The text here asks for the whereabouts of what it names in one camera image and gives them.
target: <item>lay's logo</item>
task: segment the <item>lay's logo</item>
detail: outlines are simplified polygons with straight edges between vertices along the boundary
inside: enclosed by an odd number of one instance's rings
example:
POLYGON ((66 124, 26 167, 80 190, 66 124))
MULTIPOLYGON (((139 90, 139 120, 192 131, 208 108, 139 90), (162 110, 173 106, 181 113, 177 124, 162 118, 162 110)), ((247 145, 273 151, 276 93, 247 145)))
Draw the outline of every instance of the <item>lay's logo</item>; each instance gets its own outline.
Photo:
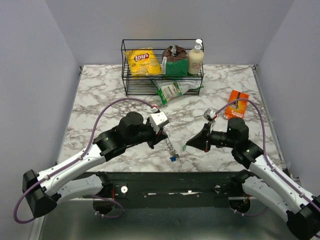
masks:
POLYGON ((140 60, 145 60, 145 59, 148 59, 148 58, 149 58, 149 53, 146 52, 144 54, 134 56, 134 61, 138 62, 140 60))

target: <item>orange package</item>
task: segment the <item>orange package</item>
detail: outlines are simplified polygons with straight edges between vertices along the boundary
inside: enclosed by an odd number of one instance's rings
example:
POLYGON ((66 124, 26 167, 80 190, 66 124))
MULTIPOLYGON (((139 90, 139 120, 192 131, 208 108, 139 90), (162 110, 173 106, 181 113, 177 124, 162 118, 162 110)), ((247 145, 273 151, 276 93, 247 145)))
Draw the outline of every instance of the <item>orange package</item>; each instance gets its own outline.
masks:
MULTIPOLYGON (((249 99, 249 95, 243 92, 232 90, 228 103, 237 99, 249 99)), ((226 107, 224 118, 231 119, 234 117, 243 118, 247 107, 247 101, 235 101, 226 107)))

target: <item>robotic arm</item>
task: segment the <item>robotic arm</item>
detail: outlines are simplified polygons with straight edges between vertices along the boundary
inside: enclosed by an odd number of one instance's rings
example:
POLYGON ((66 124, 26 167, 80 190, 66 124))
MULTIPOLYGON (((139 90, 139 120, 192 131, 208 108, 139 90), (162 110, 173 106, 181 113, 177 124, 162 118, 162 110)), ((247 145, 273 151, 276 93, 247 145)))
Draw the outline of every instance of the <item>robotic arm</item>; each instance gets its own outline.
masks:
POLYGON ((145 124, 143 121, 141 114, 129 112, 120 120, 119 125, 95 138, 87 151, 84 149, 66 161, 39 173, 27 171, 23 175, 24 193, 32 185, 45 179, 26 195, 34 218, 48 214, 66 200, 95 195, 102 191, 104 184, 97 175, 74 180, 85 171, 123 154, 130 147, 147 142, 153 149, 154 145, 168 138, 163 131, 163 127, 169 123, 164 112, 156 109, 145 124), (57 170, 60 170, 59 173, 51 176, 57 170))
POLYGON ((316 235, 320 231, 320 212, 314 205, 320 207, 320 196, 314 196, 295 183, 269 157, 270 165, 267 164, 263 150, 249 140, 249 128, 241 118, 229 119, 226 132, 211 131, 214 120, 208 117, 209 112, 205 113, 209 122, 186 145, 205 152, 210 151, 211 146, 232 148, 234 159, 250 171, 240 171, 233 178, 231 191, 242 189, 263 202, 280 215, 298 239, 309 240, 316 235), (311 199, 313 204, 303 196, 311 199))

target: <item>white pump top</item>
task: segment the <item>white pump top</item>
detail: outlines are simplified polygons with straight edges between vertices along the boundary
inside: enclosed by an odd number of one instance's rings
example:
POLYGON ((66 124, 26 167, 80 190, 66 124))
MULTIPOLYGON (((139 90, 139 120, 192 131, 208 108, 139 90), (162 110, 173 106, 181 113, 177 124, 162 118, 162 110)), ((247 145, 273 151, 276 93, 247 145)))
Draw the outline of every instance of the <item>white pump top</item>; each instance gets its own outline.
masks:
POLYGON ((196 45, 194 46, 194 51, 196 53, 199 53, 201 51, 201 47, 202 47, 202 40, 201 39, 197 39, 195 40, 196 45))

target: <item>white sticker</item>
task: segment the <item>white sticker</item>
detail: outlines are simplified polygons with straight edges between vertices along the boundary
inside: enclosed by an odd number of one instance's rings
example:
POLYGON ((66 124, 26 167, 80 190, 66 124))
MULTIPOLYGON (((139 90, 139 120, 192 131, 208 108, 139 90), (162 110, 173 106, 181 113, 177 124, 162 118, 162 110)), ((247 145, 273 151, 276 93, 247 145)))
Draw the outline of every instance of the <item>white sticker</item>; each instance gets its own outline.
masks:
POLYGON ((164 56, 161 64, 162 74, 166 74, 166 65, 167 65, 167 57, 164 56))

